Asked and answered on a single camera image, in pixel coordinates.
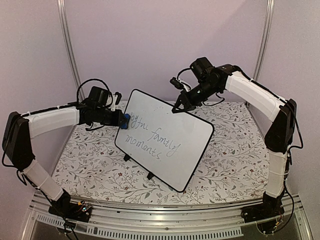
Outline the blue whiteboard eraser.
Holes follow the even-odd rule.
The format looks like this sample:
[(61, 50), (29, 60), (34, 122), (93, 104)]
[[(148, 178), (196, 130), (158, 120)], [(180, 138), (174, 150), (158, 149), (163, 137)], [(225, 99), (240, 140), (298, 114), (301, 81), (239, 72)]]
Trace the blue whiteboard eraser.
[(125, 113), (125, 114), (123, 115), (123, 123), (122, 123), (122, 125), (120, 126), (120, 128), (121, 128), (121, 129), (125, 129), (125, 130), (128, 129), (130, 119), (131, 119), (131, 116), (130, 116), (128, 113)]

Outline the white whiteboard black frame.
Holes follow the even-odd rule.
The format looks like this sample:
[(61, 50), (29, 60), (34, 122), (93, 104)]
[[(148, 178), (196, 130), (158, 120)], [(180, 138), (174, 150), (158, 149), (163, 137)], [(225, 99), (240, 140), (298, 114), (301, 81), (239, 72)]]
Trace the white whiteboard black frame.
[(189, 112), (134, 89), (125, 107), (127, 129), (115, 146), (178, 193), (189, 184), (214, 133), (214, 125)]

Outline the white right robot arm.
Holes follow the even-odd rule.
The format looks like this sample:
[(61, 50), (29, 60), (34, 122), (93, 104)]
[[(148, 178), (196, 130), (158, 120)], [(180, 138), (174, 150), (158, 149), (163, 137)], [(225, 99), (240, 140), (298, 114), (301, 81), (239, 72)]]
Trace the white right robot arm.
[(213, 66), (206, 57), (196, 59), (189, 67), (198, 84), (194, 88), (180, 79), (173, 77), (169, 82), (180, 94), (172, 112), (183, 113), (203, 105), (209, 97), (233, 93), (257, 108), (270, 121), (271, 126), (264, 137), (264, 144), (269, 151), (268, 182), (258, 213), (262, 218), (269, 218), (278, 210), (275, 200), (285, 191), (289, 152), (293, 135), (297, 130), (296, 108), (293, 99), (285, 100), (271, 90), (250, 78), (237, 65), (225, 64)]

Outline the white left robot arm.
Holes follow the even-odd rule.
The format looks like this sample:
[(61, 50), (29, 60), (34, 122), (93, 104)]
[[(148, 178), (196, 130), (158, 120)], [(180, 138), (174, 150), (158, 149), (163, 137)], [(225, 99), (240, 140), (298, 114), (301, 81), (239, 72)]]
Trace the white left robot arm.
[(88, 131), (103, 127), (126, 129), (130, 116), (117, 106), (122, 99), (120, 92), (94, 86), (82, 101), (76, 100), (40, 110), (9, 113), (2, 139), (3, 156), (8, 158), (8, 168), (17, 170), (22, 181), (29, 181), (54, 202), (55, 209), (63, 216), (74, 213), (69, 202), (70, 194), (55, 180), (35, 153), (34, 140), (60, 129), (86, 125)]

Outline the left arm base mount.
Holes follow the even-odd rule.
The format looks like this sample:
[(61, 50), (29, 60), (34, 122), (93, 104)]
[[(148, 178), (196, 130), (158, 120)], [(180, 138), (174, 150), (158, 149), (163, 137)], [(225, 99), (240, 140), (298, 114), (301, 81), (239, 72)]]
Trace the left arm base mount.
[(52, 201), (48, 212), (65, 219), (88, 223), (92, 214), (92, 205), (83, 200), (77, 203), (69, 198)]

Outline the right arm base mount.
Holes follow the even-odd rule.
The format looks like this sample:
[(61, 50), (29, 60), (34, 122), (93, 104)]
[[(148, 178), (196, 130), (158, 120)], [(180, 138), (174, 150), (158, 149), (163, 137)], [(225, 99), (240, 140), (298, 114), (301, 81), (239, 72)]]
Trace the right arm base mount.
[(262, 203), (243, 207), (240, 215), (245, 223), (250, 223), (280, 216), (284, 212), (281, 198), (273, 198), (264, 194)]

